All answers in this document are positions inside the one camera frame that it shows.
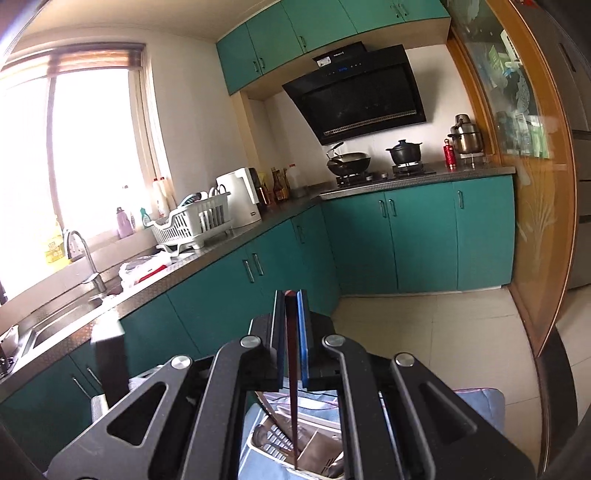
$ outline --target metal screw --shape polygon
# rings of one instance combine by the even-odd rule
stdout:
[[[324,339],[328,346],[341,346],[345,342],[345,337],[342,335],[329,335]]]
[[[260,344],[261,339],[256,335],[246,335],[245,337],[242,337],[242,340],[240,340],[240,345],[242,345],[244,348],[254,348]]]
[[[173,368],[176,368],[177,370],[182,370],[191,365],[191,359],[186,355],[179,355],[174,357],[173,361],[170,364],[173,366]]]
[[[414,357],[410,353],[399,353],[396,355],[396,363],[401,367],[411,367],[414,365]]]

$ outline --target tile floor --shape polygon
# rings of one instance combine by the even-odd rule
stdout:
[[[581,421],[591,404],[591,286],[567,292],[556,328],[569,356]]]
[[[537,376],[525,330],[506,289],[348,297],[341,299],[333,320],[339,333],[371,353],[386,357],[401,351],[413,353],[453,389],[493,387],[502,391],[505,435],[538,465],[541,407]]]

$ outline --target red bottle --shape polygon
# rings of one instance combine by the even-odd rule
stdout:
[[[443,147],[443,153],[445,155],[445,165],[450,170],[456,168],[456,153],[453,151],[453,147],[449,143],[449,139],[445,139],[445,146]]]

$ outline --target white sticker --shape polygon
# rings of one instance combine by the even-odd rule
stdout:
[[[324,67],[326,65],[329,65],[330,64],[330,57],[320,59],[316,63],[318,64],[319,67]]]

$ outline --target faucet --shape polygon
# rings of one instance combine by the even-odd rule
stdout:
[[[92,255],[90,254],[90,250],[88,250],[88,244],[86,240],[82,238],[82,235],[78,233],[77,230],[68,230],[67,228],[64,229],[64,246],[66,247],[66,256],[71,260],[72,259],[72,252],[70,252],[70,236],[76,235],[80,241],[82,242],[82,246],[84,247],[84,255],[88,259],[88,263],[90,264],[90,269],[92,270],[92,274],[82,283],[90,283],[95,286],[99,294],[103,294],[107,291],[105,287],[105,283],[103,279],[100,277],[96,269],[96,265],[94,260],[92,260]]]

